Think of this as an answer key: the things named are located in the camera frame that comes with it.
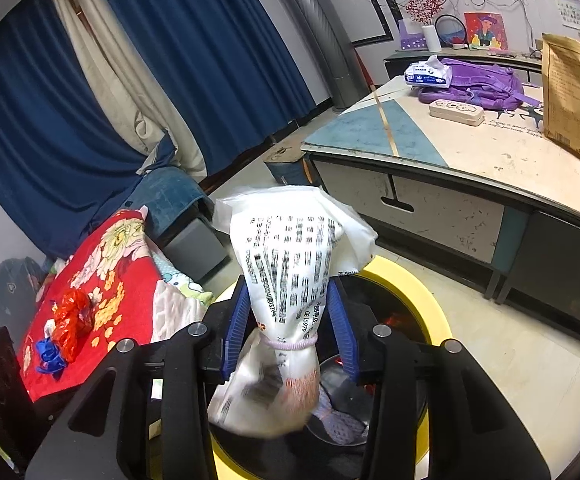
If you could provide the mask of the beige curtain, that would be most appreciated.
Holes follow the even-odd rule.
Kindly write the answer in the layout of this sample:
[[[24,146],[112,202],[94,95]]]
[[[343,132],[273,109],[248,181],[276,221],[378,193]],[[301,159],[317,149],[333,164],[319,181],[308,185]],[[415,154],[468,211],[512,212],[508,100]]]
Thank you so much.
[[[153,76],[107,0],[52,0],[78,62],[108,121],[145,163],[164,138],[174,164],[194,180],[208,175],[202,151],[171,99]]]

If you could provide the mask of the brown paper bag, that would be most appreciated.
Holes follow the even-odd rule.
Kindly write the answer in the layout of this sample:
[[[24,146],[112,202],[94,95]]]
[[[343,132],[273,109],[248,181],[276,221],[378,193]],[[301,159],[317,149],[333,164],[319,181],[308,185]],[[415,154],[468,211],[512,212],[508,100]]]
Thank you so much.
[[[580,41],[542,40],[544,135],[580,157]]]

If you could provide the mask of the tissue pack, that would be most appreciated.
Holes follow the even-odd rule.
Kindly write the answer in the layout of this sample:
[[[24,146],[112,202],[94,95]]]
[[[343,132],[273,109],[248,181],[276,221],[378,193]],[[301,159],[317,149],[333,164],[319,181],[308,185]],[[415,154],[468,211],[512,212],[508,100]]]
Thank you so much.
[[[413,62],[404,73],[404,81],[413,87],[447,89],[452,79],[452,68],[442,63],[436,55],[431,55],[425,61]]]

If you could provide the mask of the blue storage box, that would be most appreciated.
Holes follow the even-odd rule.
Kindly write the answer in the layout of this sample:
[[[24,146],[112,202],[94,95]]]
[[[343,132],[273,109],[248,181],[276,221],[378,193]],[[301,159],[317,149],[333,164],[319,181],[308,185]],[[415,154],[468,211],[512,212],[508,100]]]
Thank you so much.
[[[280,185],[319,185],[318,173],[302,151],[302,139],[287,138],[265,155],[263,162]]]

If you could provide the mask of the grey patterned pillow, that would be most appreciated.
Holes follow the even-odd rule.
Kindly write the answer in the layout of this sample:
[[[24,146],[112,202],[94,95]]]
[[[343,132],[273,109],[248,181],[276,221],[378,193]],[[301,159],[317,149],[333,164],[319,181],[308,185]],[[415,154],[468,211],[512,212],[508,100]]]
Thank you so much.
[[[36,312],[36,295],[45,273],[32,258],[7,259],[0,264],[0,327],[19,347]]]

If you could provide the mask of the dark blue curtain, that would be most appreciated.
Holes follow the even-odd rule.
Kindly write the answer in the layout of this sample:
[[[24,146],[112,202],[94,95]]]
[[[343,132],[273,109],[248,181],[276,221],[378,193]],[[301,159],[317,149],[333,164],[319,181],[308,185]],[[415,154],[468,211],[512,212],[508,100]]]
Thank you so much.
[[[258,0],[107,0],[191,130],[209,174],[316,103]]]
[[[52,0],[22,0],[0,22],[2,209],[46,256],[68,258],[146,159],[104,114]]]

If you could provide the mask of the white foam fruit net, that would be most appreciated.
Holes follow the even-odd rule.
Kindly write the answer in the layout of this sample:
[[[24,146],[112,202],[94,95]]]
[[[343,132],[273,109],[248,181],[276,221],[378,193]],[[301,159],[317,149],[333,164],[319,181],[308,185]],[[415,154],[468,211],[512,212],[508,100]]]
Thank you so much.
[[[307,429],[320,440],[337,446],[355,446],[367,440],[367,425],[358,418],[336,410],[330,395],[319,386],[318,402],[307,423]]]

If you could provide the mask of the right dark blue curtain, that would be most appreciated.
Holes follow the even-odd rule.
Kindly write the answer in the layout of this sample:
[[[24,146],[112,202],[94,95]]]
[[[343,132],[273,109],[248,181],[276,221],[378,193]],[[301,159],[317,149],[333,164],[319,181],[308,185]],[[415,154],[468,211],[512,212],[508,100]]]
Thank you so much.
[[[209,174],[316,103],[258,0],[107,0],[191,130]]]

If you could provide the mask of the yellow rimmed trash bin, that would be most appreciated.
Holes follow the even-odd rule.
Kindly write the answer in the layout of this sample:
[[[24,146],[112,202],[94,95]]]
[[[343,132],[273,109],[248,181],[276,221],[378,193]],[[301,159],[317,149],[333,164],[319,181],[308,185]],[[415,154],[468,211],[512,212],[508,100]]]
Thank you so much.
[[[343,370],[326,309],[317,341],[320,384],[336,410],[367,425],[366,442],[332,445],[307,423],[273,439],[214,426],[220,478],[410,479],[427,453],[427,391],[416,367],[421,351],[450,338],[443,312],[418,278],[385,258],[335,280],[356,335],[360,376],[352,382]]]

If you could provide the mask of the coffee table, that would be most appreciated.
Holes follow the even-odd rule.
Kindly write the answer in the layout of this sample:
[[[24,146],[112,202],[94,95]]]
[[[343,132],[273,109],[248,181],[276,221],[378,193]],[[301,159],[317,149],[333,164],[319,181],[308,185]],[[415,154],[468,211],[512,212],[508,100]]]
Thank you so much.
[[[523,105],[467,126],[402,78],[303,142],[314,177],[381,243],[580,340],[580,159]]]

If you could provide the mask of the red plastic bag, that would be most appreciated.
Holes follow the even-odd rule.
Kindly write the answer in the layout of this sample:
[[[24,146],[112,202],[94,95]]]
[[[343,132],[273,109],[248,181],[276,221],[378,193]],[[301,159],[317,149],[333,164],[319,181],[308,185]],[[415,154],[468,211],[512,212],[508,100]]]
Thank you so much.
[[[50,340],[58,348],[62,358],[67,363],[72,363],[94,327],[89,296],[81,289],[68,289],[54,310],[54,321],[55,328]]]

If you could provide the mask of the blue sofa cover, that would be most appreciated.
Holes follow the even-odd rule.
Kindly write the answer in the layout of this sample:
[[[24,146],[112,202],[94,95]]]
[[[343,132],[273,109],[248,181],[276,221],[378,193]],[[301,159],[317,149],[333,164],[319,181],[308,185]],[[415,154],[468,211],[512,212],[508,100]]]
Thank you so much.
[[[212,200],[183,170],[168,166],[143,176],[124,202],[124,209],[148,208],[146,233],[154,242],[166,243],[194,219],[210,221]]]

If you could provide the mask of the white pencil case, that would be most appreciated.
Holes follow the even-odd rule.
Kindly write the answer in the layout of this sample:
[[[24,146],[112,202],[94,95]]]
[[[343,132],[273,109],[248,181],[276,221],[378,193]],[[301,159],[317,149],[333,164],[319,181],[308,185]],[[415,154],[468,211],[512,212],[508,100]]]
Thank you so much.
[[[471,127],[480,126],[485,118],[482,107],[449,100],[435,100],[430,103],[429,114],[435,118]]]

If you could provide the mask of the white vase red flowers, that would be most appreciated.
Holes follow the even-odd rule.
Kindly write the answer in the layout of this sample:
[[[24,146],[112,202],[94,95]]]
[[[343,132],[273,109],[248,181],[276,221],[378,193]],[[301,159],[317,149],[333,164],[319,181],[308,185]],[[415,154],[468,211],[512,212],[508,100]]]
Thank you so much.
[[[444,4],[445,0],[408,0],[405,4],[406,12],[420,25],[428,50],[432,53],[442,50],[434,22],[442,12]]]

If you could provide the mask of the red floral blanket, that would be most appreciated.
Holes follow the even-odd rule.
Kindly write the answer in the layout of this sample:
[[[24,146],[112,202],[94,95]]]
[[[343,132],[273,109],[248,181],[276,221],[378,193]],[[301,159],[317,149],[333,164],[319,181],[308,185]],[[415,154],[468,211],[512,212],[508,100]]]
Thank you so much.
[[[89,235],[37,294],[37,310],[18,347],[21,378],[31,399],[81,385],[125,338],[151,344],[198,322],[213,295],[176,269],[146,233],[148,208],[121,209]],[[50,338],[54,310],[70,288],[92,302],[94,327],[60,376],[40,374],[37,341]]]

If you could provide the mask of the blue plastic bag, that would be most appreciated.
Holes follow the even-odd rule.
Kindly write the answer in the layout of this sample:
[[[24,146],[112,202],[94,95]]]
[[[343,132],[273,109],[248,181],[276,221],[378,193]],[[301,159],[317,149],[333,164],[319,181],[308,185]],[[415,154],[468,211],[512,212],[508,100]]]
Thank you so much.
[[[63,359],[59,347],[50,339],[39,340],[35,349],[40,358],[36,370],[40,374],[60,376],[66,369],[66,360]]]

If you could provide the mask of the silver tower air conditioner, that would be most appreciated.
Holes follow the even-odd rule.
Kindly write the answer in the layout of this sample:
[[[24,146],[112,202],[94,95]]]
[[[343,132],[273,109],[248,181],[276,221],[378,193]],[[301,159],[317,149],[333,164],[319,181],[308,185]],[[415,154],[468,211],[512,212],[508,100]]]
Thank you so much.
[[[319,67],[334,107],[346,110],[369,93],[356,51],[330,0],[281,0]]]

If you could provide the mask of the colourful painting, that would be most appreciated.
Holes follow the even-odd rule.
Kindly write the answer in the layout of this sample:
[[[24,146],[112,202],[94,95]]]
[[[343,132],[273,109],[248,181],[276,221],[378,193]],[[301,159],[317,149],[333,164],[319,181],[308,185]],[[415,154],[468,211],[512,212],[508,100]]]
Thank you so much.
[[[494,12],[466,12],[464,14],[468,45],[507,50],[508,41],[503,17]]]

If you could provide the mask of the left dark blue curtain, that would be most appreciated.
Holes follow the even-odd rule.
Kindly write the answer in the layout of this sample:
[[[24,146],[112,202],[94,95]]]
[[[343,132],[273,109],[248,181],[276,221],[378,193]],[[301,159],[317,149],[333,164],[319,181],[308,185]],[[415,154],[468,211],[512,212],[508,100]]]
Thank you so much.
[[[68,258],[146,159],[104,114],[52,0],[22,0],[0,22],[2,209],[46,256]]]

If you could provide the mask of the white printed plastic bag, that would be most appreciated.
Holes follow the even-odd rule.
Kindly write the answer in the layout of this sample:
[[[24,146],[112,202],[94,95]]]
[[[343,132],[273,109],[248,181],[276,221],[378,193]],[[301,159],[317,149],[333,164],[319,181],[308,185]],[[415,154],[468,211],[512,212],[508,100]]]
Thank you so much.
[[[209,420],[243,437],[280,437],[301,429],[318,403],[330,278],[367,266],[377,233],[351,206],[305,185],[221,198],[213,224],[230,238],[256,325],[212,396]]]

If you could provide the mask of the black tv cabinet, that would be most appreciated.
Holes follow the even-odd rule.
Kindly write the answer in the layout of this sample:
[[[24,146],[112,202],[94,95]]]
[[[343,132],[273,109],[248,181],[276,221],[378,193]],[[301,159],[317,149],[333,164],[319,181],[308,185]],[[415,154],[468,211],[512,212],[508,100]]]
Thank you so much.
[[[390,79],[402,76],[413,62],[425,61],[431,52],[426,50],[397,50],[383,60],[384,68]],[[439,60],[456,58],[479,65],[498,65],[510,68],[524,84],[542,84],[542,62],[523,54],[499,54],[485,50],[453,50],[443,48],[436,56]]]

